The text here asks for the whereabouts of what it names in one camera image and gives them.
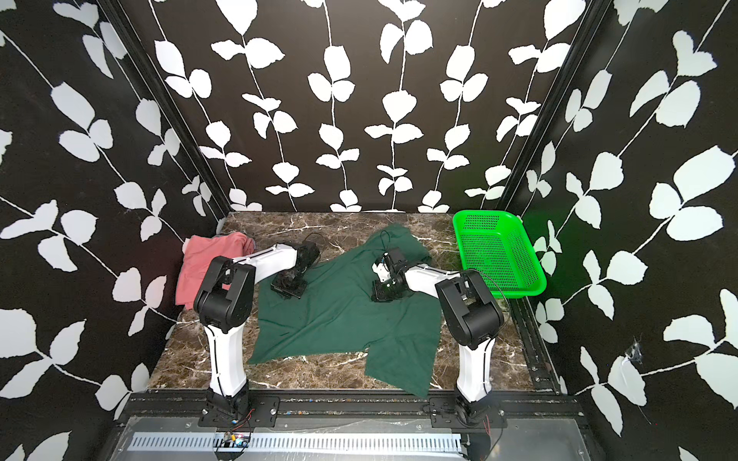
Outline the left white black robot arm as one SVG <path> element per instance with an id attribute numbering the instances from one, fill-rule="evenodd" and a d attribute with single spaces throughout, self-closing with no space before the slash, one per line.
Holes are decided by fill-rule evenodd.
<path id="1" fill-rule="evenodd" d="M 299 299 L 308 285 L 304 276 L 319 257 L 317 244 L 306 241 L 299 245 L 278 243 L 246 257 L 211 261 L 194 303 L 209 341 L 209 413 L 216 411 L 240 421 L 250 411 L 242 337 L 257 285 L 269 279 L 272 291 Z"/>

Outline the dark green t-shirt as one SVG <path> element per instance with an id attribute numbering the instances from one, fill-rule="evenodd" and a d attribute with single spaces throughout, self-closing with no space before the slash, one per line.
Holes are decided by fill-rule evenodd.
<path id="1" fill-rule="evenodd" d="M 371 299 L 372 266 L 385 251 L 400 249 L 412 262 L 429 251 L 407 228 L 392 224 L 366 242 L 307 271 L 307 289 L 286 299 L 259 286 L 259 336 L 252 364 L 300 355 L 366 352 L 365 373 L 420 398 L 428 395 L 442 313 L 438 300 L 411 292 L 389 303 Z"/>

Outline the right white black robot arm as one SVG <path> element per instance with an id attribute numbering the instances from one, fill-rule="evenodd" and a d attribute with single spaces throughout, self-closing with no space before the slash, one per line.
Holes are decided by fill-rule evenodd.
<path id="1" fill-rule="evenodd" d="M 372 265 L 377 276 L 372 300 L 388 303 L 406 292 L 435 297 L 447 328 L 459 344 L 459 377 L 453 413 L 464 428 L 489 426 L 496 410 L 489 394 L 491 353 L 505 316 L 476 270 L 445 271 L 409 262 L 398 248 L 384 252 Z"/>

